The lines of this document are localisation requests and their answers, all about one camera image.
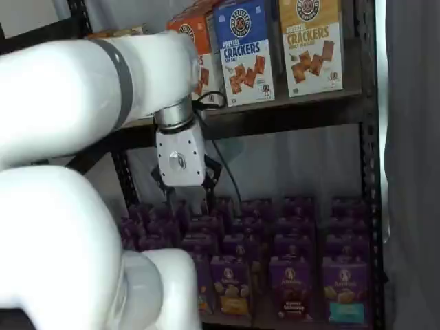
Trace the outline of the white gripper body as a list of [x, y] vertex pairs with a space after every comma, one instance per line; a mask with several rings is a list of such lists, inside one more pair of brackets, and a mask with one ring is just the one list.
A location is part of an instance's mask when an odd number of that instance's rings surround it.
[[167, 186], [201, 186], [206, 176], [205, 140], [198, 122], [183, 131], [156, 133], [160, 175]]

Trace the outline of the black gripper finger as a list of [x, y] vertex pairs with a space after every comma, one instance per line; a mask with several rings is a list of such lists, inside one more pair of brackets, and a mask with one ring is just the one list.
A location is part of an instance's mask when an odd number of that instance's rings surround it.
[[222, 165], [207, 155], [204, 157], [204, 161], [206, 171], [202, 187], [206, 193], [205, 204], [208, 214], [210, 214], [214, 210], [216, 204], [215, 187], [218, 184], [221, 175]]
[[154, 179], [158, 188], [165, 196], [166, 205], [170, 208], [170, 210], [175, 210], [175, 188], [172, 186], [167, 186], [164, 183], [164, 176], [161, 174], [159, 166], [153, 168], [153, 170], [151, 171], [151, 177]]

